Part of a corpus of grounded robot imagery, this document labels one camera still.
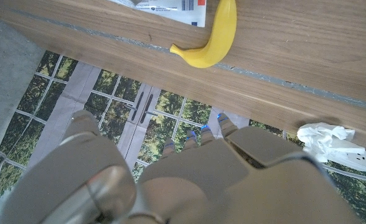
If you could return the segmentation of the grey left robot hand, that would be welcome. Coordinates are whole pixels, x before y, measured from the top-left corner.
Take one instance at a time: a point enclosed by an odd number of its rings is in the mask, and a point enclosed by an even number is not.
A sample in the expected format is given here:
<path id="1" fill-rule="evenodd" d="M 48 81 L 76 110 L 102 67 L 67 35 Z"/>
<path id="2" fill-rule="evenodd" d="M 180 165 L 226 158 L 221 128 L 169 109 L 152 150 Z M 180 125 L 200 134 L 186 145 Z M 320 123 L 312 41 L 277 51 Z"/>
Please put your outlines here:
<path id="1" fill-rule="evenodd" d="M 134 180 L 93 115 L 73 114 L 62 142 L 17 182 L 1 223 L 359 223 L 322 165 L 263 129 L 221 114 L 184 149 L 167 142 Z"/>

